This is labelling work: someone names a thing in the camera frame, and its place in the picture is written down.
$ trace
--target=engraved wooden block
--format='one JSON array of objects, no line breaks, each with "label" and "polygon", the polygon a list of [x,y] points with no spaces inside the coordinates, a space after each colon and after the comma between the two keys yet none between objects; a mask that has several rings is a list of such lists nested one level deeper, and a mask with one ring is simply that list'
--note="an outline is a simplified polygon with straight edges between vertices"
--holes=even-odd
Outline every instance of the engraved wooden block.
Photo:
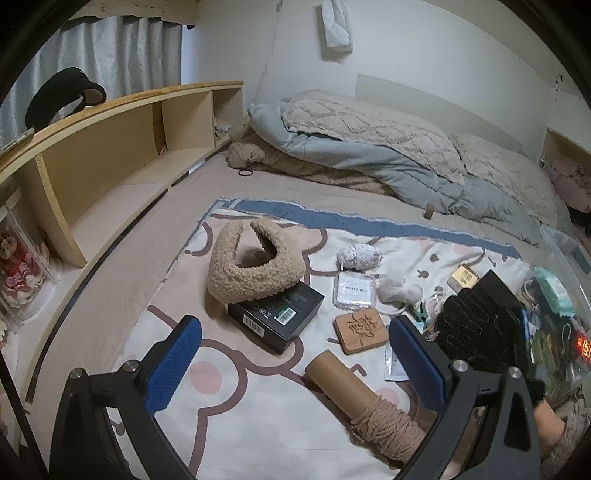
[{"label": "engraved wooden block", "polygon": [[339,315],[335,318],[335,330],[347,355],[381,346],[388,341],[388,331],[376,309]]}]

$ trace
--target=white yarn ball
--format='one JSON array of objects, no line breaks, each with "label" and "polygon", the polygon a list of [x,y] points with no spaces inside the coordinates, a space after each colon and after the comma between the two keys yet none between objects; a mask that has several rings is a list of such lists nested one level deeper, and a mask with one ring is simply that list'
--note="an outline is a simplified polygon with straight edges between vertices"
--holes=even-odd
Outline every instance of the white yarn ball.
[{"label": "white yarn ball", "polygon": [[375,268],[382,261],[382,252],[379,248],[368,244],[354,244],[343,248],[337,255],[339,268],[365,271]]}]

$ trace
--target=blue rubber pad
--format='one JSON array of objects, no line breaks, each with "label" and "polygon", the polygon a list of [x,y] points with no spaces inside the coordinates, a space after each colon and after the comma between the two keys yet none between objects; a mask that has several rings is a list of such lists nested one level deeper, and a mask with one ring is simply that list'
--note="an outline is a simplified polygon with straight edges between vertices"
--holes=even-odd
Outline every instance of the blue rubber pad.
[{"label": "blue rubber pad", "polygon": [[443,378],[398,317],[390,321],[388,330],[392,351],[402,363],[417,395],[429,410],[441,415],[446,407]]},{"label": "blue rubber pad", "polygon": [[197,318],[192,318],[179,334],[162,361],[146,382],[144,405],[150,416],[168,407],[178,384],[201,345],[203,331]]}]

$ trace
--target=clear plastic case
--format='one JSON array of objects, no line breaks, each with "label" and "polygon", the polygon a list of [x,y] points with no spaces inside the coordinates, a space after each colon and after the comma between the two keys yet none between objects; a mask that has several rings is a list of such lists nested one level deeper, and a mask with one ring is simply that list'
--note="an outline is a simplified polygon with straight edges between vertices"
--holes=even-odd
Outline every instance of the clear plastic case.
[{"label": "clear plastic case", "polygon": [[53,295],[61,262],[51,257],[21,190],[5,184],[0,195],[0,316],[15,332]]},{"label": "clear plastic case", "polygon": [[335,277],[333,303],[342,310],[375,307],[375,277],[350,271],[339,272]]},{"label": "clear plastic case", "polygon": [[547,400],[560,404],[591,371],[591,258],[568,235],[542,225],[538,257],[532,262],[552,272],[568,291],[574,316],[555,314],[538,280],[525,282],[523,299],[530,305],[529,334],[536,377],[546,386]]}]

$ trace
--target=person's hand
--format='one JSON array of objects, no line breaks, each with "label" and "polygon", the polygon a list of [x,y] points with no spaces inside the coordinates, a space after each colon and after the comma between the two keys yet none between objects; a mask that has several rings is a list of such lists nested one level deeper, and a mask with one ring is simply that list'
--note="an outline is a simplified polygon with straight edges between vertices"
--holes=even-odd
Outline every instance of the person's hand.
[{"label": "person's hand", "polygon": [[534,408],[534,421],[540,441],[540,458],[543,461],[562,438],[566,423],[544,400]]}]

